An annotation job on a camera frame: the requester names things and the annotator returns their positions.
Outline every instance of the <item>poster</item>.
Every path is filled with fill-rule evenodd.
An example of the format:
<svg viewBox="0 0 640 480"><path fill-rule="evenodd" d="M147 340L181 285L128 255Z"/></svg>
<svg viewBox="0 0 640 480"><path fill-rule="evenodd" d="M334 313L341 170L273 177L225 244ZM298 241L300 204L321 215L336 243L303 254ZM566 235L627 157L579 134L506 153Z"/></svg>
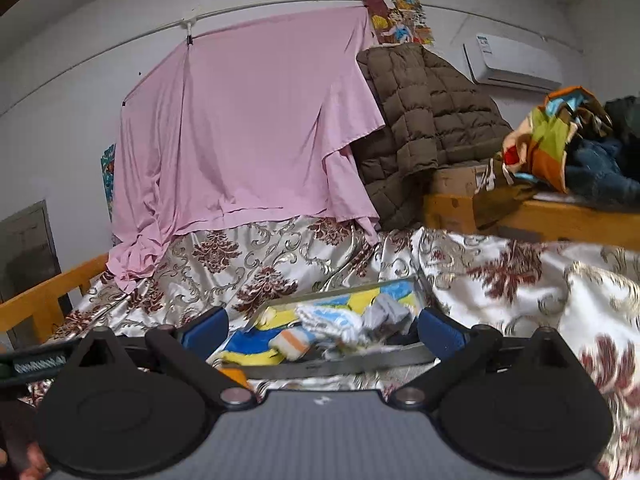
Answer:
<svg viewBox="0 0 640 480"><path fill-rule="evenodd" d="M100 163L102 164L102 182L104 183L104 193L107 197L107 208L111 219L111 205L113 204L113 166L116 157L116 145L112 144L102 154Z"/></svg>
<svg viewBox="0 0 640 480"><path fill-rule="evenodd" d="M362 0L380 44L421 43L434 46L433 33L420 0Z"/></svg>

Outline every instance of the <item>dark jacket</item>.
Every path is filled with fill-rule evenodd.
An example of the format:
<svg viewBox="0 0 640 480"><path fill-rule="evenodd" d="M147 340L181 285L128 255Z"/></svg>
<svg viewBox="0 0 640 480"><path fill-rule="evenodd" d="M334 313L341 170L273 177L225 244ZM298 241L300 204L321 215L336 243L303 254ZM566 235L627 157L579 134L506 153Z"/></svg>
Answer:
<svg viewBox="0 0 640 480"><path fill-rule="evenodd" d="M640 98L629 96L609 101L604 109L611 117L613 136L622 142L616 156L620 170L640 182Z"/></svg>
<svg viewBox="0 0 640 480"><path fill-rule="evenodd" d="M386 126L351 143L384 230L422 219L422 195L437 168L481 161L511 131L494 101L420 44L370 48L360 69Z"/></svg>

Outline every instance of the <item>cardboard box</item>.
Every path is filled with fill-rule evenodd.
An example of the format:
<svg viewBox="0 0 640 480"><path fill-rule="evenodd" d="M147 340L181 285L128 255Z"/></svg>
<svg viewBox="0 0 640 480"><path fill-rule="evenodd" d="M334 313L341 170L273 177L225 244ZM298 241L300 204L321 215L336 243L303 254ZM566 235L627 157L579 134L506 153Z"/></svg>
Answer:
<svg viewBox="0 0 640 480"><path fill-rule="evenodd" d="M485 166L463 166L436 170L431 181L431 194L473 196L482 181Z"/></svg>

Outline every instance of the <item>metal bolt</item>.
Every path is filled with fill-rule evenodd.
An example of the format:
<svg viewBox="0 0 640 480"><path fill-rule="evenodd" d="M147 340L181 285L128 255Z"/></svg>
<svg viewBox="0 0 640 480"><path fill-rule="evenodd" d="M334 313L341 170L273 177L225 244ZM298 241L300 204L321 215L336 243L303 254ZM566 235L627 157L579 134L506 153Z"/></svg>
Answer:
<svg viewBox="0 0 640 480"><path fill-rule="evenodd" d="M407 407L418 406L424 402L424 392L418 388L408 386L394 392L394 398L399 404Z"/></svg>
<svg viewBox="0 0 640 480"><path fill-rule="evenodd" d="M254 398L246 388L227 388L220 394L220 399L229 406L242 406L248 404Z"/></svg>

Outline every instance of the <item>blue gripper pad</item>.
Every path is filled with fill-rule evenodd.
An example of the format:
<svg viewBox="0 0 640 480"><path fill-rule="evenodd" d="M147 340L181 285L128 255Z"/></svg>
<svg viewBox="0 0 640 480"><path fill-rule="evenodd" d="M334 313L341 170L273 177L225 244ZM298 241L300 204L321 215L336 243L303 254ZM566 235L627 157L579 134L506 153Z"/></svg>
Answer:
<svg viewBox="0 0 640 480"><path fill-rule="evenodd" d="M229 318L224 308L214 308L188 322L178 331L178 341L203 361L225 341Z"/></svg>
<svg viewBox="0 0 640 480"><path fill-rule="evenodd" d="M449 358L466 345L467 329L444 314L425 308L418 317L418 337L441 360Z"/></svg>

